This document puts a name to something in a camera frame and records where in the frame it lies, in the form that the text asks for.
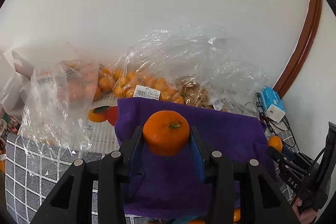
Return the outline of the person's right hand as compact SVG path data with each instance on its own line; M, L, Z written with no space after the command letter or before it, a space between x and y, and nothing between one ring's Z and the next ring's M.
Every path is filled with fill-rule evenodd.
M302 205L302 201L298 198L292 206L292 209L294 210L295 215L297 216L301 224L312 223L317 216L317 212L313 210L312 208L310 208L300 213L298 209L301 205Z

